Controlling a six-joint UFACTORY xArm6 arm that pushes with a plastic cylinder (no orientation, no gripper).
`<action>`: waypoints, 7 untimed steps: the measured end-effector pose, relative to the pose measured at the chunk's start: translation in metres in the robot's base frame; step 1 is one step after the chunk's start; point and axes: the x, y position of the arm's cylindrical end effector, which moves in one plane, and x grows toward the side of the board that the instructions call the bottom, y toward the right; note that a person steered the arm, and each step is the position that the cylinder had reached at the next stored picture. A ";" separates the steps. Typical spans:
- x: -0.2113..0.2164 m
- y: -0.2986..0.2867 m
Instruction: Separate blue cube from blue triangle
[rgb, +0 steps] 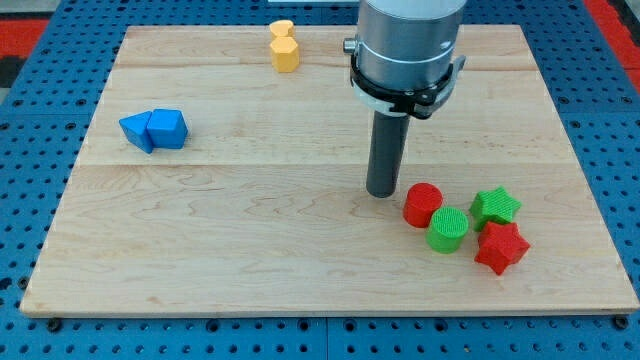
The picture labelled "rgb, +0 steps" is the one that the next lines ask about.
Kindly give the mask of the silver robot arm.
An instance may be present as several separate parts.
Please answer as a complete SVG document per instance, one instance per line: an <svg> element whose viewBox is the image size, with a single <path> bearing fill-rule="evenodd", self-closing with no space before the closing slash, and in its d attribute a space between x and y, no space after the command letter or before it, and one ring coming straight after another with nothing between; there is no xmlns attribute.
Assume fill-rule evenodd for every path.
<svg viewBox="0 0 640 360"><path fill-rule="evenodd" d="M466 0L362 0L350 55L356 98L389 117L427 119L451 96L465 58L453 57Z"/></svg>

